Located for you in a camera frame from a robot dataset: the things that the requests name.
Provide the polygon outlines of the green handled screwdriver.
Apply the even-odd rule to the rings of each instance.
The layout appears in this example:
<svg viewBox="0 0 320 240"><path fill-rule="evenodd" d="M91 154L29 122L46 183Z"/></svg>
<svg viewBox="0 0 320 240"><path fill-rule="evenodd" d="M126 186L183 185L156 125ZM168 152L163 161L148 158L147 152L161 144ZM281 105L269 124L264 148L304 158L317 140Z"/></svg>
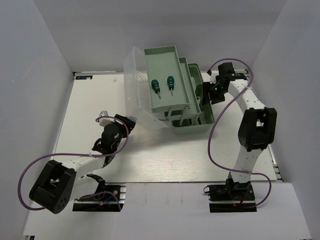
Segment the green handled screwdriver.
<svg viewBox="0 0 320 240"><path fill-rule="evenodd" d="M154 92L158 95L159 99L161 99L161 95L160 95L160 85L159 85L159 82L158 80L156 79L153 79L151 81L151 87L152 89L154 90Z"/></svg>
<svg viewBox="0 0 320 240"><path fill-rule="evenodd" d="M175 87L175 79L173 76L167 77L167 85L168 85L168 89L170 90L171 95L173 96L173 90Z"/></svg>

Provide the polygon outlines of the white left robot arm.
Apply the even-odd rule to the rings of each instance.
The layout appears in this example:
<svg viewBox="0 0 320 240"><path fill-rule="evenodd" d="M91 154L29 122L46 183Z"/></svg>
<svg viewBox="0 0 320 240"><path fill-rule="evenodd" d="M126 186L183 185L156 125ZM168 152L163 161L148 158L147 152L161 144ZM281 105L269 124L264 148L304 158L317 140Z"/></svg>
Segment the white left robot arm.
<svg viewBox="0 0 320 240"><path fill-rule="evenodd" d="M103 131L91 153L52 153L33 184L29 199L53 214L60 213L70 201L94 202L103 205L113 199L121 208L113 190L106 190L106 181L97 170L107 167L126 146L136 122L116 114L101 114L97 119Z"/></svg>

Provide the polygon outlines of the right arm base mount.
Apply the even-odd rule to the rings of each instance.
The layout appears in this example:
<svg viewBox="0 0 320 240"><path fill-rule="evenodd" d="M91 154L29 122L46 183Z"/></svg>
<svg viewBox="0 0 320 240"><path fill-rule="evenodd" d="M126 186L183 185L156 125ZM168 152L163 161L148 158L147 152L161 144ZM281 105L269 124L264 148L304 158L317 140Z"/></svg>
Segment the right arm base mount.
<svg viewBox="0 0 320 240"><path fill-rule="evenodd" d="M253 213L257 212L253 187L228 192L225 184L212 184L203 188L208 195L210 213Z"/></svg>

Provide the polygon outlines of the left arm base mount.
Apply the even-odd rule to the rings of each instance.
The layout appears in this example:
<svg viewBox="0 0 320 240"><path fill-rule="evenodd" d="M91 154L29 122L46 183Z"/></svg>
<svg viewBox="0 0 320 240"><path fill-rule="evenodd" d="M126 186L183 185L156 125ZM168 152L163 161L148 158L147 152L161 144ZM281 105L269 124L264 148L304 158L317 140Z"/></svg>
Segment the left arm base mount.
<svg viewBox="0 0 320 240"><path fill-rule="evenodd" d="M126 198L126 184L112 183L106 184L103 191L111 192L117 198L120 208L122 209ZM102 193L98 196L84 199L76 199L73 202L73 212L101 212L113 213L120 212L116 198L110 193Z"/></svg>

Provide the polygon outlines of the green plastic toolbox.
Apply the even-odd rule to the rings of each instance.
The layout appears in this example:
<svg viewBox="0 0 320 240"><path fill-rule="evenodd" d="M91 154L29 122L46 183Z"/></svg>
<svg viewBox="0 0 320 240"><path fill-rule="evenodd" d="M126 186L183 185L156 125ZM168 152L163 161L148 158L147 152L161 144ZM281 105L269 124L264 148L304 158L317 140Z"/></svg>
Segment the green plastic toolbox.
<svg viewBox="0 0 320 240"><path fill-rule="evenodd" d="M123 62L125 111L128 118L150 130L170 127L175 134L207 132L214 123L211 106L202 105L204 82L199 66L179 57L177 48L133 47ZM168 76L174 77L173 95ZM151 81L158 80L160 96Z"/></svg>

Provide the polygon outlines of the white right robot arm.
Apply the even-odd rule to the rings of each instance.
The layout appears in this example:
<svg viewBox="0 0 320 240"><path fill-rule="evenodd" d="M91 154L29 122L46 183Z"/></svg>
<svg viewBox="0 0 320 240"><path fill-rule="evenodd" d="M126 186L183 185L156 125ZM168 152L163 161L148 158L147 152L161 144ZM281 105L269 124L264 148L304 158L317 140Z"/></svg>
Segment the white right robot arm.
<svg viewBox="0 0 320 240"><path fill-rule="evenodd" d="M232 61L222 62L218 66L218 75L202 84L202 105L221 103L229 93L233 97L231 102L236 102L243 113L237 134L240 150L225 187L226 195L236 200L249 184L258 157L274 141L277 111L258 99L250 87L253 80L236 72Z"/></svg>

